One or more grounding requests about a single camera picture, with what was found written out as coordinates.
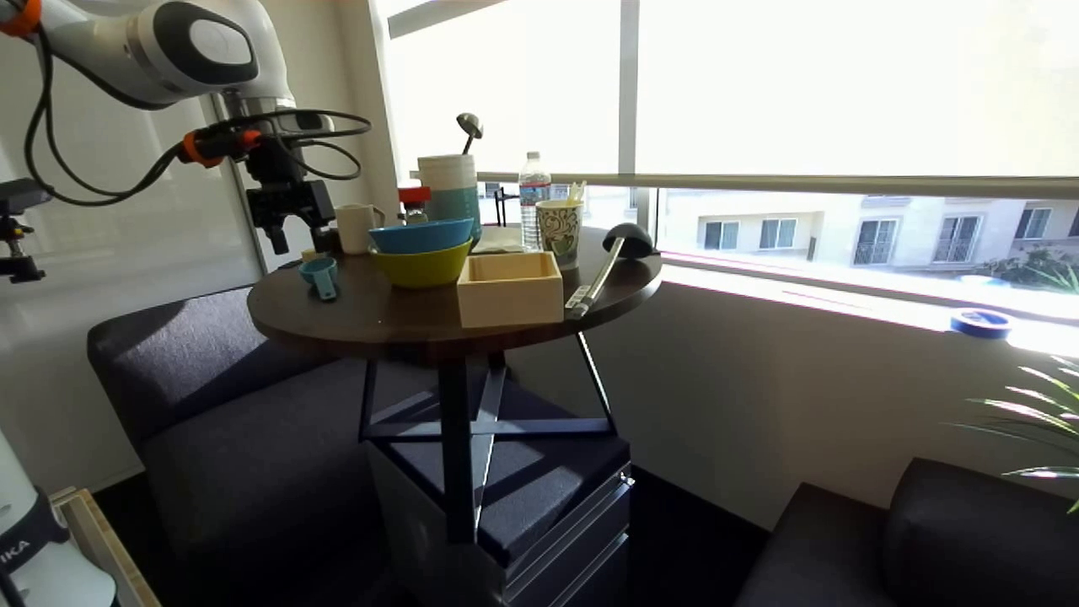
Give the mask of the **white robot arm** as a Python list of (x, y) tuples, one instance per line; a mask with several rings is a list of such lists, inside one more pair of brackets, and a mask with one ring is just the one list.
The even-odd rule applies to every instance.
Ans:
[(2, 0), (0, 32), (26, 39), (39, 75), (69, 65), (105, 96), (159, 111), (220, 96), (225, 118), (182, 135), (127, 188), (92, 187), (87, 206), (114, 206), (147, 188), (171, 161), (243, 161), (256, 187), (245, 210), (277, 252), (282, 219), (299, 215), (309, 238), (335, 219), (327, 187), (304, 161), (304, 145), (327, 131), (319, 111), (292, 104), (287, 56), (259, 0), (153, 0), (124, 14), (92, 14), (77, 0)]

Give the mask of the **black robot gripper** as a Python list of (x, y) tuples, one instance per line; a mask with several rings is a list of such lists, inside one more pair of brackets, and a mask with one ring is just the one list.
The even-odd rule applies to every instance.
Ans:
[(282, 137), (263, 137), (245, 154), (245, 171), (256, 187), (245, 192), (245, 210), (254, 226), (269, 238), (272, 252), (287, 252), (282, 222), (290, 215), (304, 219), (309, 238), (319, 238), (319, 231), (335, 219), (335, 206), (327, 187), (319, 180), (307, 180), (299, 161), (299, 149)]

